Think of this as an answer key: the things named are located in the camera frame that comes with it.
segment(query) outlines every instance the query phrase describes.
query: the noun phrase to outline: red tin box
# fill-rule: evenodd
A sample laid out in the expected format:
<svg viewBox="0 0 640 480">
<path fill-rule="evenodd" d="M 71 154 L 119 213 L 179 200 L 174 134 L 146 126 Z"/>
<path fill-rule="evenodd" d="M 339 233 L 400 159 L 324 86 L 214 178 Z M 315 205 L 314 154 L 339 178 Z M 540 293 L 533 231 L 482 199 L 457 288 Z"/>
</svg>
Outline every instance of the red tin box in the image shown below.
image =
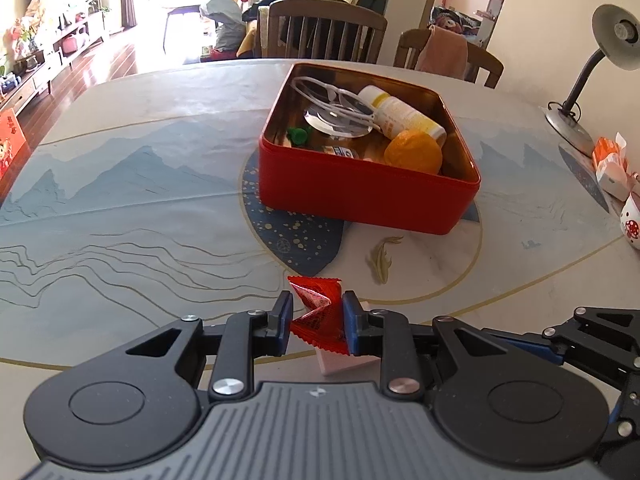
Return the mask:
<svg viewBox="0 0 640 480">
<path fill-rule="evenodd" d="M 289 85 L 300 75 L 355 93 L 372 84 L 433 118 L 447 132 L 441 174 L 280 145 L 287 127 L 305 124 L 306 101 Z M 436 92 L 346 68 L 293 65 L 258 143 L 260 201 L 274 209 L 443 235 L 460 220 L 480 187 L 478 168 Z"/>
</svg>

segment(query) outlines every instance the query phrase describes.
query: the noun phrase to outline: white bottle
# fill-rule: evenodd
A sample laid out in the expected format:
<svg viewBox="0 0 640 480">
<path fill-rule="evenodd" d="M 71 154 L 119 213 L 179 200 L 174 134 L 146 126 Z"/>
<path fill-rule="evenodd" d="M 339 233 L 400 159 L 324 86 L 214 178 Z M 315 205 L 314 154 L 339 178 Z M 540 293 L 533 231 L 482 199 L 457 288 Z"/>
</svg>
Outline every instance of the white bottle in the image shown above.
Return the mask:
<svg viewBox="0 0 640 480">
<path fill-rule="evenodd" d="M 375 110 L 374 122 L 380 126 L 385 137 L 391 140 L 404 130 L 425 132 L 433 137 L 440 147 L 447 140 L 445 129 L 436 121 L 377 86 L 365 86 L 358 97 Z"/>
</svg>

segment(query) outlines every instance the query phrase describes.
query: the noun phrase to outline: lamp shade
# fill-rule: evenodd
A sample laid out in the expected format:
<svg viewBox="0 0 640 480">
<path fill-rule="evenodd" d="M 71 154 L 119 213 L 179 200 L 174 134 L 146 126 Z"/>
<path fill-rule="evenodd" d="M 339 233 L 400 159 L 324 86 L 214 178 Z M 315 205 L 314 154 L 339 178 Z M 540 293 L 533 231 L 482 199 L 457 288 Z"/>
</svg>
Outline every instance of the lamp shade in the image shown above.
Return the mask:
<svg viewBox="0 0 640 480">
<path fill-rule="evenodd" d="M 591 19 L 593 35 L 605 56 L 619 68 L 640 68 L 640 23 L 622 7 L 599 6 Z"/>
</svg>

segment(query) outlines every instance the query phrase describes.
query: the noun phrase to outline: pink towel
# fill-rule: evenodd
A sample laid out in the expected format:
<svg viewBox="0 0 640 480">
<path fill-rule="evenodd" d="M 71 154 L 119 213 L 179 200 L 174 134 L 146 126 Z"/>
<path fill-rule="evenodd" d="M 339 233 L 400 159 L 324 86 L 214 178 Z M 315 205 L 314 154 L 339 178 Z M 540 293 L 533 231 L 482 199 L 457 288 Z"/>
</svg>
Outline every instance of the pink towel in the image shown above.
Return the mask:
<svg viewBox="0 0 640 480">
<path fill-rule="evenodd" d="M 430 29 L 431 35 L 418 56 L 415 69 L 462 79 L 466 69 L 465 37 L 434 25 Z"/>
</svg>

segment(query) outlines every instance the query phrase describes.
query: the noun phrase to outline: white mug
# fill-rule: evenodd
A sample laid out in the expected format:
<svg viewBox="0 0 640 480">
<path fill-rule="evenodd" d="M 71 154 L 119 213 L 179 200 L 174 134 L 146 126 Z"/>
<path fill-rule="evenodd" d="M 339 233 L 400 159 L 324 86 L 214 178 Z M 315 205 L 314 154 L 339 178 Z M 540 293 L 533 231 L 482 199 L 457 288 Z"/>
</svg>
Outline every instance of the white mug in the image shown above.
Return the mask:
<svg viewBox="0 0 640 480">
<path fill-rule="evenodd" d="M 631 193 L 620 213 L 620 228 L 633 247 L 640 251 L 640 196 Z"/>
</svg>

